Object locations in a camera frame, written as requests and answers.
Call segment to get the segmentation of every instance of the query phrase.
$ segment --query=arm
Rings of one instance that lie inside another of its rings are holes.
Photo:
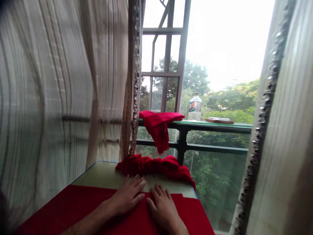
[[[189,235],[188,229],[179,217],[176,206],[168,189],[164,191],[162,185],[155,185],[151,193],[156,204],[147,198],[151,214],[156,222],[171,235]]]
[[[135,195],[146,184],[141,184],[143,178],[138,180],[138,175],[129,184],[127,184],[128,178],[129,176],[126,177],[121,188],[110,199],[102,202],[94,211],[64,231],[61,235],[95,234],[112,217],[124,214],[134,208],[144,198],[144,194],[139,194],[136,197]]]

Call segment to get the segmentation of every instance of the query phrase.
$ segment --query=red scarf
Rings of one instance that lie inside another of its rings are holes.
[[[143,124],[152,136],[159,154],[169,149],[167,125],[173,121],[181,121],[184,117],[180,113],[153,113],[147,110],[139,113],[139,118],[143,119]]]
[[[196,191],[196,184],[190,176],[189,169],[187,166],[180,166],[173,156],[167,156],[164,159],[151,159],[150,157],[141,157],[141,154],[138,154],[125,158],[117,164],[115,169],[123,175],[160,174],[171,180],[184,180],[191,183]]]

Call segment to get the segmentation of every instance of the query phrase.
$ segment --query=green railing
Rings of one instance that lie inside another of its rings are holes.
[[[139,119],[139,126],[144,126],[142,119]],[[252,124],[246,124],[246,123],[217,124],[217,123],[209,123],[205,121],[189,122],[187,120],[172,122],[167,127],[170,129],[177,129],[179,131],[178,140],[176,142],[169,142],[169,146],[170,148],[175,148],[177,150],[178,152],[177,160],[180,165],[183,165],[184,163],[184,156],[187,150],[233,153],[233,154],[247,154],[248,152],[248,149],[243,149],[243,148],[188,144],[186,142],[186,139],[187,139],[187,134],[189,131],[251,134],[251,130],[252,130]],[[144,146],[155,145],[153,140],[143,140],[143,139],[137,139],[136,144],[144,145]]]

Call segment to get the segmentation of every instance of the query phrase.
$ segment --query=hand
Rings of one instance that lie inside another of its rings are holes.
[[[152,217],[170,234],[189,234],[188,230],[178,215],[176,206],[168,189],[164,191],[162,185],[155,185],[155,189],[151,188],[151,193],[156,204],[147,198]]]
[[[120,215],[130,211],[144,198],[144,194],[139,194],[135,197],[146,186],[146,183],[141,184],[143,178],[137,178],[138,175],[127,184],[129,179],[129,175],[127,175],[121,188],[108,200],[108,205],[112,207],[114,215]]]

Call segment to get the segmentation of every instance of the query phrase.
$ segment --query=finger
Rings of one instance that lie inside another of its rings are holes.
[[[168,188],[166,188],[165,192],[166,192],[167,197],[172,200],[172,196],[171,196]]]
[[[124,186],[124,185],[126,185],[126,184],[127,184],[128,179],[129,179],[129,175],[127,175],[127,176],[126,176],[126,179],[124,180],[124,182],[123,182],[122,186]]]
[[[166,196],[166,193],[165,193],[165,191],[164,191],[164,189],[163,189],[163,186],[160,184],[159,187],[160,187],[160,189],[161,189],[163,195]]]
[[[144,198],[144,194],[139,194],[137,197],[135,197],[131,201],[132,206],[134,207],[135,205],[137,205],[143,198]]]
[[[134,187],[137,187],[139,184],[141,184],[141,182],[143,181],[143,178],[140,178],[140,179],[138,179],[138,180],[136,180],[135,182],[134,182]]]
[[[151,212],[155,212],[157,210],[156,205],[154,204],[154,202],[150,198],[147,198],[147,203],[148,203],[148,207],[149,207]]]
[[[154,190],[154,188],[151,188],[150,191],[153,195],[154,200],[157,201],[159,199],[159,194]]]
[[[133,184],[135,182],[135,180],[138,178],[138,174],[129,182],[129,184]]]
[[[157,183],[156,183],[154,188],[156,189],[156,192],[158,193],[159,196],[163,195],[162,190],[160,189],[160,187],[159,187],[159,185]]]
[[[136,187],[136,192],[140,192],[145,186],[147,185],[147,183],[143,183],[143,184],[139,184],[137,187]]]

